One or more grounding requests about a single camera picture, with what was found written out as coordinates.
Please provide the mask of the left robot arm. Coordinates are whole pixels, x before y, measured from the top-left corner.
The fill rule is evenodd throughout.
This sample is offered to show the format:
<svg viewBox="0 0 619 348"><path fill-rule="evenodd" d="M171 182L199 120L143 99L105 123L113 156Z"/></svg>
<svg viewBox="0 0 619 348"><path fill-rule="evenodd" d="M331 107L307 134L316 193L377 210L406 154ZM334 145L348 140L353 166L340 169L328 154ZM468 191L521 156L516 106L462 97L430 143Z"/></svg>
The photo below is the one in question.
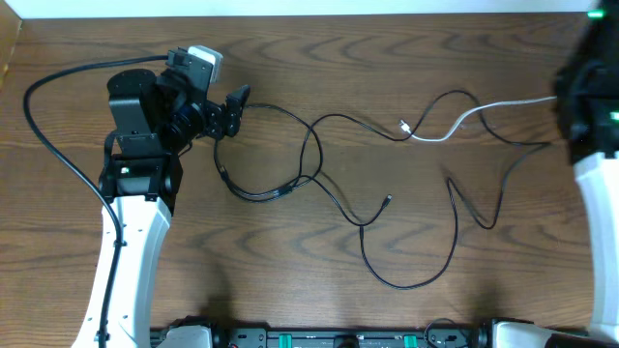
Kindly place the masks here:
<svg viewBox="0 0 619 348"><path fill-rule="evenodd" d="M208 100L222 56L193 45L169 51L161 74L136 69L107 82L116 130L105 142L99 186L103 240L76 347L147 347L159 256L194 139L238 133L251 88Z"/></svg>

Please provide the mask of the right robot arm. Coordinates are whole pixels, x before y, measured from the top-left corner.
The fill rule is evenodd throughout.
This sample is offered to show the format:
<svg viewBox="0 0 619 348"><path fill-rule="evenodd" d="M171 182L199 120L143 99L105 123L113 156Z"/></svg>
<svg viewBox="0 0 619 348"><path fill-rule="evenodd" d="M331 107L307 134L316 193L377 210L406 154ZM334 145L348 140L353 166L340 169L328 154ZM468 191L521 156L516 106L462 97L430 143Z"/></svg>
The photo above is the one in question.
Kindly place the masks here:
<svg viewBox="0 0 619 348"><path fill-rule="evenodd" d="M618 342L618 3L601 1L554 84L557 125L584 202L593 263L589 333Z"/></svg>

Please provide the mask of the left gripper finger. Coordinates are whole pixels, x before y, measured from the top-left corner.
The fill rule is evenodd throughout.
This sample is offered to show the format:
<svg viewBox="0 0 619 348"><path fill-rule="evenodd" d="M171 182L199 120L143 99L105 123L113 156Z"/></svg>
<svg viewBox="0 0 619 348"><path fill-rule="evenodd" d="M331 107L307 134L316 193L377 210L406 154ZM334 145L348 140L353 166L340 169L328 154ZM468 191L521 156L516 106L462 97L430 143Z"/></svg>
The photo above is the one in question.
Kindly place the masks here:
<svg viewBox="0 0 619 348"><path fill-rule="evenodd" d="M243 109L228 108L223 113L223 133L234 137L240 130Z"/></svg>
<svg viewBox="0 0 619 348"><path fill-rule="evenodd" d="M243 85L226 96L225 104L229 113L241 114L251 93L249 85Z"/></svg>

